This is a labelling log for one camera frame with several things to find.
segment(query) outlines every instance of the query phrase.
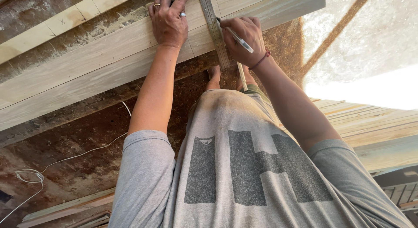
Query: electrical wire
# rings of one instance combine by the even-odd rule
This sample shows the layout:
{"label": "electrical wire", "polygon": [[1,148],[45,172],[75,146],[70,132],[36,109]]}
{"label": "electrical wire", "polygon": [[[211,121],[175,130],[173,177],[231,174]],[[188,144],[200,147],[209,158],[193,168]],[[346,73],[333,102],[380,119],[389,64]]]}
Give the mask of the electrical wire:
{"label": "electrical wire", "polygon": [[[132,114],[131,114],[131,112],[129,111],[129,108],[128,108],[128,106],[125,104],[125,102],[122,102],[124,105],[125,105],[125,107],[126,107],[126,109],[128,110],[128,113],[129,113],[129,116],[130,117],[132,117]],[[59,162],[62,162],[62,161],[65,161],[65,160],[69,160],[69,159],[73,159],[73,158],[76,158],[76,157],[79,157],[79,156],[82,156],[82,155],[85,155],[85,154],[87,154],[88,152],[91,152],[91,151],[93,151],[93,150],[98,150],[98,149],[102,149],[102,148],[105,148],[105,147],[108,147],[109,145],[111,145],[113,142],[115,142],[116,140],[118,140],[119,138],[121,138],[121,137],[123,137],[124,135],[126,135],[126,134],[128,134],[128,132],[126,132],[126,133],[124,133],[124,134],[122,134],[122,135],[120,135],[120,136],[118,136],[115,140],[113,140],[111,143],[109,143],[109,144],[107,144],[107,145],[105,145],[105,146],[102,146],[102,147],[98,147],[98,148],[95,148],[95,149],[92,149],[92,150],[89,150],[89,151],[87,151],[87,152],[84,152],[84,153],[82,153],[82,154],[79,154],[79,155],[76,155],[76,156],[72,156],[72,157],[69,157],[69,158],[66,158],[66,159],[63,159],[63,160],[60,160],[60,161],[57,161],[57,162],[55,162],[55,163],[52,163],[52,164],[50,164],[50,165],[48,165],[48,166],[46,166],[45,167],[45,169],[42,171],[42,172],[39,172],[38,170],[34,170],[34,169],[21,169],[21,170],[18,170],[18,171],[15,171],[15,173],[16,173],[16,176],[20,179],[20,180],[22,180],[22,181],[24,181],[24,182],[27,182],[27,183],[40,183],[41,185],[42,185],[42,188],[37,192],[37,193],[35,193],[34,195],[32,195],[32,196],[30,196],[27,200],[25,200],[23,203],[21,203],[19,206],[17,206],[15,209],[13,209],[13,211],[11,211],[7,216],[5,216],[4,218],[3,218],[3,220],[1,220],[0,221],[0,224],[10,215],[10,214],[12,214],[16,209],[18,209],[20,206],[22,206],[24,203],[26,203],[28,200],[30,200],[31,198],[33,198],[35,195],[37,195],[37,194],[39,194],[39,192],[41,192],[43,189],[44,189],[44,176],[42,175],[42,173],[43,172],[45,172],[45,170],[49,167],[49,166],[51,166],[51,165],[54,165],[54,164],[57,164],[57,163],[59,163]],[[20,173],[33,173],[33,174],[35,174],[38,178],[39,178],[39,181],[35,181],[35,182],[31,182],[31,181],[27,181],[27,180],[24,180],[22,177],[21,177],[21,175],[20,175]]]}

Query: shorts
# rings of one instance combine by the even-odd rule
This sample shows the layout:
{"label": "shorts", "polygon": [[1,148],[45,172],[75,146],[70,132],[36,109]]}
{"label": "shorts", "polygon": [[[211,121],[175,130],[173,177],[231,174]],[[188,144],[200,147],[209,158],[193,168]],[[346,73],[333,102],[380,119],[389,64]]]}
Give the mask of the shorts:
{"label": "shorts", "polygon": [[268,97],[264,95],[264,93],[261,91],[261,89],[255,85],[255,84],[247,84],[248,90],[244,91],[244,88],[241,88],[240,92],[244,94],[259,94],[261,96],[261,99],[271,104]]}

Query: steel ruler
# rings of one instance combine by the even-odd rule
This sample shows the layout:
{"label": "steel ruler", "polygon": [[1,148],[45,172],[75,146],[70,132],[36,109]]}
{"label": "steel ruler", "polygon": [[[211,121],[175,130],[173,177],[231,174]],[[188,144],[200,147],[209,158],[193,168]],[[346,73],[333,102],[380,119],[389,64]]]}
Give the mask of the steel ruler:
{"label": "steel ruler", "polygon": [[230,66],[228,54],[227,50],[225,49],[224,40],[222,39],[222,31],[218,26],[215,12],[213,11],[212,2],[210,0],[200,0],[200,4],[202,5],[203,14],[206,17],[210,35],[212,37],[213,43],[215,44],[219,62],[221,63],[221,68],[227,68]]}

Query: pen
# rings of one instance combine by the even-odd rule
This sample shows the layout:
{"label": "pen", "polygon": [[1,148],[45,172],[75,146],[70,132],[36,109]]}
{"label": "pen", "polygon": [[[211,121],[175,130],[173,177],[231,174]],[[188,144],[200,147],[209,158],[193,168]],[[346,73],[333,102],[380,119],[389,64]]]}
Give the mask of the pen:
{"label": "pen", "polygon": [[[218,21],[218,25],[219,25],[219,27],[220,27],[220,22],[221,22],[221,19],[219,19],[218,17],[216,17],[216,20]],[[240,38],[239,36],[238,36],[238,34],[237,33],[235,33],[235,31],[233,31],[231,28],[229,28],[229,27],[225,27],[232,35],[233,35],[233,37],[235,38],[235,40],[238,42],[238,43],[240,43],[245,49],[247,49],[250,53],[253,53],[254,52],[254,50],[247,44],[247,42],[245,42],[242,38]]]}

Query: bracelet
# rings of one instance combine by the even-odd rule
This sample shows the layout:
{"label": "bracelet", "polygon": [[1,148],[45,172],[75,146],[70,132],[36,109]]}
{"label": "bracelet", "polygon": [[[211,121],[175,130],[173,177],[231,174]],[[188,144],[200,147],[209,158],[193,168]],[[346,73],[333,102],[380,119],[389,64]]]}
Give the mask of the bracelet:
{"label": "bracelet", "polygon": [[255,67],[257,67],[266,57],[269,57],[270,56],[270,54],[271,54],[271,52],[269,51],[269,50],[267,50],[267,49],[265,49],[266,50],[266,53],[265,53],[265,55],[264,55],[264,57],[257,63],[257,64],[255,64],[255,66],[253,66],[253,67],[251,67],[251,68],[249,68],[248,70],[253,70]]}

